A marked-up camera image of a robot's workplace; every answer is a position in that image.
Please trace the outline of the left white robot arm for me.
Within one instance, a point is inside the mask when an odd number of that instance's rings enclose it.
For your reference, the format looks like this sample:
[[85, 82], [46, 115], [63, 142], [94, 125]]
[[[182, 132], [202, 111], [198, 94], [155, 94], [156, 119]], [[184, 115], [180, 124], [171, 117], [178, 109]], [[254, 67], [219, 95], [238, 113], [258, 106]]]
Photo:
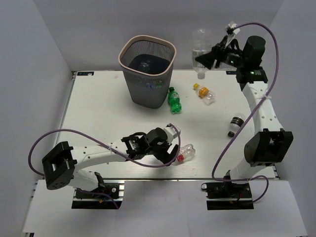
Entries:
[[169, 166], [176, 160], [180, 145], [174, 145], [170, 153], [168, 149], [180, 134], [180, 129], [169, 124], [148, 133], [131, 134], [109, 145], [97, 141], [94, 146], [73, 147], [67, 141], [60, 142], [42, 159], [46, 187], [52, 191], [71, 186], [99, 197], [107, 193], [103, 177], [86, 168], [110, 162], [138, 164], [145, 156], [154, 156], [162, 166]]

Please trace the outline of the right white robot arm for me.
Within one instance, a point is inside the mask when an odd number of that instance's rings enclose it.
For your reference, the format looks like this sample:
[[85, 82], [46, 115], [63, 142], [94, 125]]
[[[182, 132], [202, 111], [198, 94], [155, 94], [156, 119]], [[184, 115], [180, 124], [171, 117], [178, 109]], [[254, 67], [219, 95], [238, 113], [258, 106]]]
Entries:
[[196, 58], [196, 61], [211, 69], [220, 64], [236, 68], [236, 79], [247, 99], [254, 122], [254, 136], [244, 146], [244, 157], [240, 163], [228, 171], [228, 181], [223, 184], [223, 192], [234, 197], [241, 191], [240, 184], [247, 183], [260, 170], [283, 161], [293, 134], [286, 131], [278, 121], [270, 97], [272, 85], [261, 67], [266, 41], [259, 36], [250, 36], [243, 49], [238, 41], [225, 36], [212, 50]]

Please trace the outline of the black label black cap bottle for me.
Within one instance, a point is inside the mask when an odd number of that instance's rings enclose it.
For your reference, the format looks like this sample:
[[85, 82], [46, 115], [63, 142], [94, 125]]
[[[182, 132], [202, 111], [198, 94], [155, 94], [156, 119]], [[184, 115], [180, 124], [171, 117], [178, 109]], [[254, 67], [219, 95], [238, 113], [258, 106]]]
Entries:
[[244, 124], [244, 121], [244, 114], [236, 113], [229, 123], [227, 136], [233, 138], [235, 134], [240, 130], [241, 126]]

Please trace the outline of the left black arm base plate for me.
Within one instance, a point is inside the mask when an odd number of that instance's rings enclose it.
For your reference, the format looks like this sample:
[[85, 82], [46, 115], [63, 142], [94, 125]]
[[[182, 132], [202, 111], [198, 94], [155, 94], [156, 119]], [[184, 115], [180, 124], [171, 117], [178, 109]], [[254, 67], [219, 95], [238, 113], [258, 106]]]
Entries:
[[124, 195], [124, 181], [105, 180], [104, 187], [93, 191], [75, 190], [72, 209], [117, 210]]

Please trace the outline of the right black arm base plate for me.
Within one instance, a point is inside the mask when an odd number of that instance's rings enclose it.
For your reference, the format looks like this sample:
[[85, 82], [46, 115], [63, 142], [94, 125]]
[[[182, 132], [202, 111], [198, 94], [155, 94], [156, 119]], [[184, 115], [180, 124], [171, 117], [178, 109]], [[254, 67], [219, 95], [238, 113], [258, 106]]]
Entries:
[[207, 210], [254, 209], [250, 185], [231, 182], [208, 182], [201, 185], [206, 192]]

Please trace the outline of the red label cola bottle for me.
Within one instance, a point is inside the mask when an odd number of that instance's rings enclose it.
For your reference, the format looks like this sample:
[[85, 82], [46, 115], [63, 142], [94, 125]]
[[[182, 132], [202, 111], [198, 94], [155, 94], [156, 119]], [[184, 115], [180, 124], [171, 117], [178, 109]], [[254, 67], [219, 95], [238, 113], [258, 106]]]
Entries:
[[176, 162], [184, 163], [191, 160], [196, 154], [196, 150], [192, 144], [187, 144], [180, 148], [180, 151], [177, 155]]

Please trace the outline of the white blue orange label bottle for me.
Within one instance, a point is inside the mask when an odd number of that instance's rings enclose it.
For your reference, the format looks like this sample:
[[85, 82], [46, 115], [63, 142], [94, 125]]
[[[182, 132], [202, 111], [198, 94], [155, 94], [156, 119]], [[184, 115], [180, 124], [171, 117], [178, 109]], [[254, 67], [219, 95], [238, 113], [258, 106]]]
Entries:
[[193, 49], [192, 49], [192, 67], [197, 73], [198, 79], [204, 79], [205, 73], [208, 70], [201, 63], [196, 61], [198, 56], [209, 53], [212, 48], [211, 30], [208, 28], [196, 29], [192, 32]]

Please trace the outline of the clear unlabelled plastic bottle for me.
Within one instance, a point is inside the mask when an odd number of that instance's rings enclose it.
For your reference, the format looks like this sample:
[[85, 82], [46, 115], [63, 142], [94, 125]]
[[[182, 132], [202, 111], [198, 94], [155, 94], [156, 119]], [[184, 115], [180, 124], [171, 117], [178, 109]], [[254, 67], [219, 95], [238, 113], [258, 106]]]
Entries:
[[150, 60], [141, 61], [138, 65], [138, 70], [141, 72], [149, 74], [150, 69], [151, 69], [151, 61]]

